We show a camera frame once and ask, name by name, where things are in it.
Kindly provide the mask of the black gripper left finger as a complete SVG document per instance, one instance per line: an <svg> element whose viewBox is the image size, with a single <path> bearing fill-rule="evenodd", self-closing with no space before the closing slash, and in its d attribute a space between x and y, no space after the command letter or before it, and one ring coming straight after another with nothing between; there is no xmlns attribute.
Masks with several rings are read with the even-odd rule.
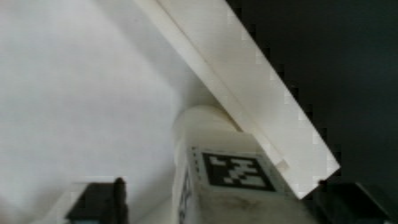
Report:
<svg viewBox="0 0 398 224"><path fill-rule="evenodd" d="M127 182L91 183L66 214L70 224L130 224Z"/></svg>

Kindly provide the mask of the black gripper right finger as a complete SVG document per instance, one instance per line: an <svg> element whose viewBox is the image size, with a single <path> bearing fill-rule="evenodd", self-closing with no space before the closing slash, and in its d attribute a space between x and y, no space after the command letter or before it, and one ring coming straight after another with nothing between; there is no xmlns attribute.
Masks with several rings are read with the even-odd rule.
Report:
<svg viewBox="0 0 398 224"><path fill-rule="evenodd" d="M320 224L398 224L398 217L358 183L320 181L308 207Z"/></svg>

